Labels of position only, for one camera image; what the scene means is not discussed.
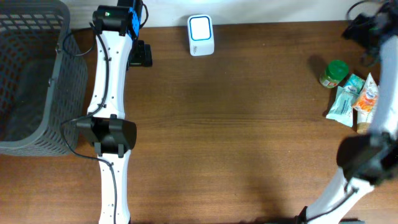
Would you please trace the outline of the green round lid jar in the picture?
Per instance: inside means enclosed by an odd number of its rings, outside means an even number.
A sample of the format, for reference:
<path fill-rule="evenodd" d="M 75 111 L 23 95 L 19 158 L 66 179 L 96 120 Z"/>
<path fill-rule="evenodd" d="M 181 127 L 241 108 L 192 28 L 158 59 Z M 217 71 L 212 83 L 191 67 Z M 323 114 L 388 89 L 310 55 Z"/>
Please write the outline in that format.
<path fill-rule="evenodd" d="M 334 88 L 349 74 L 349 66 L 342 60 L 332 60 L 320 75 L 319 82 L 325 88 Z"/>

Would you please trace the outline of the small teal tissue pack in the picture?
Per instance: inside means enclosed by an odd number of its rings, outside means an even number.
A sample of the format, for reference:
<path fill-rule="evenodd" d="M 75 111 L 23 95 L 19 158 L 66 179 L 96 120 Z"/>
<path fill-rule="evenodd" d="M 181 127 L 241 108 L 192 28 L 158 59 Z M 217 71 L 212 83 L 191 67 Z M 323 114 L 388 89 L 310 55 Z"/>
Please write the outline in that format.
<path fill-rule="evenodd" d="M 365 80 L 362 79 L 361 77 L 351 74 L 344 84 L 343 88 L 348 91 L 352 92 L 354 94 L 359 94 L 365 84 Z"/>

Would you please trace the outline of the white Pantene tube gold cap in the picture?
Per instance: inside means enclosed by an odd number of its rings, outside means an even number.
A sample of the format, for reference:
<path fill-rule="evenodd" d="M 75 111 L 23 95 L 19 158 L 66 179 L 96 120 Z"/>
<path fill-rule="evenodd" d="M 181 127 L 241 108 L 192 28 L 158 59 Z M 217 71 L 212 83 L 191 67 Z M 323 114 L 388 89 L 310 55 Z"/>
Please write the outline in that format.
<path fill-rule="evenodd" d="M 371 73 L 369 73 L 363 88 L 366 85 L 377 85 L 377 83 L 374 81 L 373 76 L 371 75 Z M 367 132 L 370 124 L 373 121 L 373 117 L 374 117 L 374 114 L 376 112 L 376 108 L 377 108 L 377 102 L 376 102 L 375 106 L 373 107 L 373 109 L 371 110 L 370 113 L 362 113 L 362 112 L 357 111 L 358 115 L 357 115 L 357 130 L 356 130 L 356 132 L 358 134 L 365 134 Z"/>

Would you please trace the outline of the orange small tissue pack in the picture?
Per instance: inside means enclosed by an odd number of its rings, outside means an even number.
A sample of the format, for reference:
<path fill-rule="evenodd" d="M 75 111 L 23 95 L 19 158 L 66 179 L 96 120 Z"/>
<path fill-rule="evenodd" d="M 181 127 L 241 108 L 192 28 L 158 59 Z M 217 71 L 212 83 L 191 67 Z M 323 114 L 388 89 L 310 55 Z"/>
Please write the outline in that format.
<path fill-rule="evenodd" d="M 353 109 L 362 113 L 370 113 L 379 98 L 377 85 L 366 85 L 352 105 Z"/>

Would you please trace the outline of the light teal wipes packet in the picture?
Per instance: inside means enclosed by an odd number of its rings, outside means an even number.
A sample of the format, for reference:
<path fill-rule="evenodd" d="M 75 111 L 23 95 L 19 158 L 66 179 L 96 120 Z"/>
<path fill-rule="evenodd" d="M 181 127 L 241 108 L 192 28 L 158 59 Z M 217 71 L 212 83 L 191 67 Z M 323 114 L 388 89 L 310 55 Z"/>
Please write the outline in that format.
<path fill-rule="evenodd" d="M 335 120 L 350 128 L 353 127 L 353 108 L 358 94 L 355 94 L 341 86 L 337 88 L 335 102 L 330 108 L 326 119 Z"/>

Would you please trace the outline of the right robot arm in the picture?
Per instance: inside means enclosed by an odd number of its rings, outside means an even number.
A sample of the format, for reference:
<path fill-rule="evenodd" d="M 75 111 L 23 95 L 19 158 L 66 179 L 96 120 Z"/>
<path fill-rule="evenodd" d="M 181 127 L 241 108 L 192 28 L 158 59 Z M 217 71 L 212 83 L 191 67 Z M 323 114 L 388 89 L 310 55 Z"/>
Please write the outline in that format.
<path fill-rule="evenodd" d="M 294 223 L 341 223 L 366 194 L 397 177 L 397 1 L 383 1 L 373 16 L 358 15 L 343 37 L 381 63 L 377 109 L 366 134 L 341 142 L 335 176 Z"/>

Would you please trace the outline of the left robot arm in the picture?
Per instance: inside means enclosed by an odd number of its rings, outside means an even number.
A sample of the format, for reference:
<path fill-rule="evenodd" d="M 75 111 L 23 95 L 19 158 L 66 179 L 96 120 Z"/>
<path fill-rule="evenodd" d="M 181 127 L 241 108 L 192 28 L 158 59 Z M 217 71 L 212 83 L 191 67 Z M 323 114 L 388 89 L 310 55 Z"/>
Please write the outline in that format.
<path fill-rule="evenodd" d="M 127 170 L 137 126 L 126 119 L 124 87 L 130 67 L 152 66 L 150 45 L 139 40 L 148 14 L 142 1 L 118 1 L 93 13 L 96 76 L 87 115 L 76 124 L 93 146 L 101 173 L 100 223 L 130 223 Z"/>

